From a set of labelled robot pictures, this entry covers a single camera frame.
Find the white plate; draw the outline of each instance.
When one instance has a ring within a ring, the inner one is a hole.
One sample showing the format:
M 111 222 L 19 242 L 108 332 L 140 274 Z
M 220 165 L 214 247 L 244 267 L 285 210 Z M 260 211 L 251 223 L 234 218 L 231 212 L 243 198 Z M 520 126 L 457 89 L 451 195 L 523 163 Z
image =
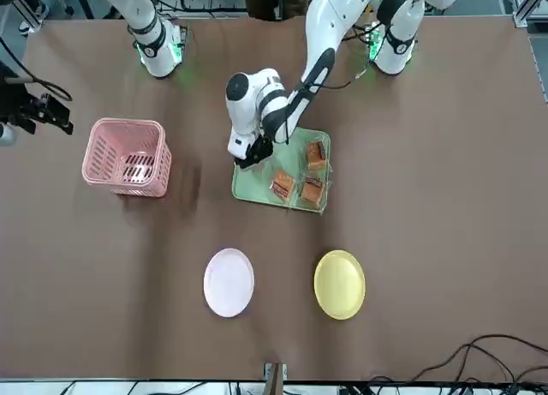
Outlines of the white plate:
M 204 296 L 217 315 L 225 318 L 237 316 L 251 301 L 254 286 L 251 262 L 238 249 L 223 249 L 207 264 Z

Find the table surface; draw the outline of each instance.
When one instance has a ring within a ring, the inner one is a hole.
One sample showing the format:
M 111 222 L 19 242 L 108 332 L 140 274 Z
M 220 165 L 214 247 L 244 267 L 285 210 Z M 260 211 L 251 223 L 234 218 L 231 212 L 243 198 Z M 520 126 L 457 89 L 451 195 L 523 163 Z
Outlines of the table surface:
M 75 133 L 40 126 L 0 156 L 0 375 L 253 380 L 284 362 L 292 380 L 405 380 L 482 333 L 548 345 L 548 110 L 510 17 L 426 18 L 403 74 L 371 70 L 320 93 L 301 126 L 331 135 L 323 216 L 235 200 L 226 151 L 226 81 L 272 67 L 291 88 L 304 21 L 190 26 L 185 64 L 162 81 L 123 21 L 48 22 L 29 38 L 28 67 L 74 96 Z M 329 83 L 362 56 L 343 45 Z M 174 159 L 163 199 L 84 183 L 100 117 L 163 124 Z M 252 301 L 230 320 L 202 293 L 208 260 L 227 247 L 255 273 Z M 347 321 L 313 294 L 334 248 L 366 274 Z M 543 361 L 518 344 L 485 347 L 516 370 Z M 469 374 L 503 380 L 480 353 Z

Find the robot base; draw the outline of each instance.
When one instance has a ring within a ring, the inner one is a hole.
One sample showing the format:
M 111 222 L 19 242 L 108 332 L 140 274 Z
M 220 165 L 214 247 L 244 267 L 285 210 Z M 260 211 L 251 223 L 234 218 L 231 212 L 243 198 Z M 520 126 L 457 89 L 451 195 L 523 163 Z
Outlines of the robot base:
M 165 40 L 159 47 L 154 57 L 147 56 L 147 50 L 141 50 L 138 46 L 140 61 L 148 72 L 155 78 L 163 79 L 169 76 L 173 70 L 182 63 L 185 47 L 188 42 L 188 28 L 180 27 L 169 21 L 163 22 L 165 26 Z

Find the yellow plate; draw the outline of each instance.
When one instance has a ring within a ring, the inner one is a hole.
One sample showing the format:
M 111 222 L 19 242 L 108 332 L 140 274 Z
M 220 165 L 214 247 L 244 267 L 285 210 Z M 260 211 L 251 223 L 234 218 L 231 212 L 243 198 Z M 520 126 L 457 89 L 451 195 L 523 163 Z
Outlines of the yellow plate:
M 324 255 L 314 273 L 319 306 L 331 318 L 347 320 L 360 310 L 366 297 L 366 278 L 360 263 L 346 251 Z

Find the black cable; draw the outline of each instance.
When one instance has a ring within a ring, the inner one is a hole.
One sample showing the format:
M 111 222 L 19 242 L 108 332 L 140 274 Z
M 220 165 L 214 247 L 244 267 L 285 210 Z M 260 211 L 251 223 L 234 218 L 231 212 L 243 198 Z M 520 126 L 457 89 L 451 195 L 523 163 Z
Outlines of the black cable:
M 514 382 L 512 382 L 512 385 L 510 386 L 510 388 L 507 391 L 502 391 L 501 395 L 503 395 L 503 394 L 516 395 L 517 394 L 516 389 L 518 387 L 518 384 L 520 383 L 520 380 L 524 376 L 529 375 L 532 372 L 541 371 L 541 370 L 545 370 L 545 369 L 548 369 L 548 365 L 540 365 L 540 366 L 537 366 L 537 367 L 532 367 L 532 368 L 526 369 L 521 374 L 517 375 Z
M 289 125 L 287 117 L 285 117 L 285 145 L 289 145 Z
M 149 0 L 152 4 L 156 5 L 159 3 L 160 5 L 163 5 L 164 7 L 167 7 L 173 11 L 180 11 L 180 12 L 205 12 L 211 17 L 215 18 L 215 15 L 213 15 L 213 12 L 247 12 L 246 9 L 242 8 L 213 8 L 213 9 L 200 9 L 200 8 L 187 8 L 185 5 L 184 0 L 181 0 L 181 7 L 177 8 L 175 5 L 170 5 L 168 3 L 165 3 L 162 0 Z
M 481 384 L 481 385 L 485 385 L 485 383 L 477 378 L 474 378 L 473 376 L 469 376 L 467 377 L 464 382 L 476 382 L 478 384 Z M 488 386 L 487 389 L 489 390 L 489 392 L 491 393 L 491 395 L 493 394 L 493 390 Z
M 375 383 L 377 383 L 378 380 L 386 380 L 386 381 L 388 381 L 388 382 L 390 382 L 390 383 L 394 383 L 394 380 L 393 380 L 390 376 L 386 376 L 386 375 L 375 375 L 375 376 L 373 376 L 373 377 L 370 379 L 370 381 L 369 381 L 369 386 L 371 386 L 371 385 L 375 386 Z M 381 390 L 382 390 L 384 387 L 385 387 L 385 386 L 381 386 L 381 387 L 378 389 L 377 395 L 380 394 Z M 397 386 L 395 386 L 395 388 L 396 388 L 396 393 L 397 393 L 398 395 L 400 395 L 400 388 L 398 388 Z
M 544 387 L 542 386 L 542 384 L 532 384 L 537 390 L 540 390 L 543 395 L 548 395 L 548 391 L 546 391 L 546 389 L 544 389 Z
M 148 395 L 185 395 L 186 393 L 189 393 L 193 391 L 194 389 L 196 389 L 197 387 L 205 385 L 206 383 L 207 382 L 200 382 L 199 384 L 191 386 L 190 388 L 185 389 L 182 392 L 154 392 L 154 393 L 149 393 Z
M 50 91 L 52 94 L 56 95 L 60 99 L 63 99 L 65 101 L 72 101 L 72 96 L 67 91 L 62 89 L 60 86 L 54 84 L 53 82 L 42 80 L 42 79 L 38 78 L 37 76 L 35 76 L 31 71 L 29 71 L 27 69 L 27 67 L 25 65 L 23 65 L 23 63 L 19 60 L 19 58 L 16 57 L 15 54 L 10 50 L 10 48 L 4 42 L 2 37 L 0 37 L 0 44 L 2 44 L 4 50 L 6 50 L 6 52 L 8 52 L 8 55 L 11 57 L 11 59 L 13 59 L 15 61 L 15 63 L 17 65 L 19 65 L 19 67 L 23 71 L 25 71 L 28 76 L 31 77 L 32 81 L 30 83 L 36 83 L 36 84 L 41 85 L 42 87 L 44 87 L 45 89 L 47 89 L 48 91 Z
M 470 341 L 470 344 L 475 344 L 476 342 L 482 341 L 484 339 L 491 339 L 491 338 L 504 338 L 512 341 L 519 342 L 521 344 L 527 345 L 535 350 L 538 350 L 540 352 L 544 352 L 546 355 L 548 355 L 548 350 L 546 348 L 543 348 L 542 346 L 538 346 L 536 344 L 533 344 L 529 341 L 526 341 L 525 339 L 521 339 L 518 337 L 515 337 L 514 335 L 507 335 L 504 333 L 491 333 L 487 335 L 480 335 L 476 338 L 474 338 L 472 341 Z M 461 367 L 459 368 L 459 372 L 455 377 L 455 380 L 460 380 L 462 377 L 462 373 L 464 372 L 464 366 L 466 364 L 466 360 L 468 358 L 468 353 L 470 352 L 471 348 L 467 348 L 466 353 L 464 354 L 464 357 L 462 358 Z
M 62 391 L 61 393 L 59 393 L 59 395 L 65 395 L 70 388 L 72 388 L 74 385 L 76 385 L 76 381 L 73 380 L 68 386 L 66 386 Z
M 447 392 L 447 394 L 453 393 L 453 392 L 459 390 L 458 395 L 465 395 L 465 394 L 467 394 L 467 392 L 471 392 L 472 395 L 474 395 L 474 388 L 469 383 L 470 380 L 475 380 L 475 378 L 465 380 L 464 383 L 462 383 L 462 382 L 453 382 L 449 386 L 449 391 Z
M 374 26 L 372 26 L 368 29 L 365 29 L 365 27 L 361 27 L 359 25 L 353 25 L 352 29 L 354 30 L 354 35 L 344 37 L 342 40 L 343 41 L 350 41 L 351 39 L 359 38 L 361 42 L 365 43 L 365 39 L 363 39 L 362 36 L 367 35 L 368 33 L 372 33 L 374 30 L 379 28 L 381 25 L 382 24 L 380 22 L 378 22 L 377 24 L 375 24 Z
M 478 350 L 480 352 L 483 352 L 484 354 L 486 354 L 487 356 L 489 356 L 491 359 L 493 359 L 495 362 L 497 362 L 497 364 L 499 365 L 499 367 L 502 367 L 504 369 L 506 369 L 510 376 L 512 377 L 512 380 L 514 379 L 514 374 L 512 373 L 512 371 L 500 360 L 498 359 L 496 356 L 494 356 L 491 352 L 487 351 L 487 350 L 484 350 L 483 348 L 481 348 L 480 346 L 478 345 L 475 345 L 475 344 L 472 344 L 472 343 L 469 343 L 469 344 L 463 344 L 461 346 L 458 347 L 458 349 L 453 352 L 449 358 L 447 358 L 445 361 L 437 364 L 437 365 L 433 365 L 431 367 L 427 367 L 427 368 L 424 368 L 422 369 L 417 375 L 415 375 L 411 380 L 408 380 L 406 382 L 403 382 L 402 385 L 408 385 L 408 384 L 412 384 L 414 383 L 415 381 L 417 381 L 419 378 L 421 378 L 424 374 L 428 373 L 428 372 L 431 372 L 433 370 L 436 370 L 436 369 L 441 369 L 447 365 L 449 365 L 456 357 L 457 355 L 459 355 L 459 353 L 464 350 L 465 348 L 468 348 L 468 349 L 475 349 L 475 350 Z M 380 393 L 380 390 L 383 389 L 383 387 L 385 386 L 381 386 L 377 392 L 377 395 L 379 395 Z M 451 393 L 455 392 L 456 389 L 458 389 L 459 386 L 454 386 L 450 389 L 450 391 L 448 392 L 447 395 L 450 395 Z
M 181 0 L 181 8 L 185 12 L 207 12 L 213 13 L 213 12 L 247 12 L 247 9 L 245 8 L 209 8 L 209 9 L 200 9 L 200 8 L 188 8 L 187 3 L 185 0 Z
M 383 40 L 382 40 L 382 42 L 380 43 L 380 47 L 378 48 L 377 53 L 375 54 L 375 57 L 374 57 L 373 59 L 368 60 L 367 64 L 369 64 L 371 61 L 375 61 L 375 60 L 377 59 L 378 54 L 380 53 L 380 50 L 383 49 L 383 45 L 384 45 L 384 41 L 386 40 L 386 34 L 387 34 L 387 33 L 384 34 Z M 344 88 L 346 88 L 348 85 L 350 85 L 352 82 L 354 82 L 354 81 L 356 81 L 357 79 L 359 79 L 363 74 L 365 74 L 365 73 L 366 73 L 366 70 L 364 70 L 364 71 L 363 71 L 361 74 L 359 74 L 359 75 L 355 75 L 354 78 L 352 78 L 351 80 L 346 81 L 346 82 L 345 82 L 344 84 L 342 84 L 342 85 L 337 85 L 337 86 L 332 87 L 332 86 L 323 85 L 323 84 L 312 84 L 312 85 L 310 85 L 310 87 L 318 87 L 318 89 L 323 88 L 323 89 L 328 89 L 328 90 L 330 90 L 330 91 L 336 91 L 336 90 L 339 90 L 339 89 L 344 89 Z
M 137 384 L 140 383 L 140 380 L 134 382 L 134 384 L 131 386 L 131 388 L 129 388 L 129 392 L 126 394 L 126 395 L 129 395 L 131 392 L 134 391 L 135 387 L 137 386 Z

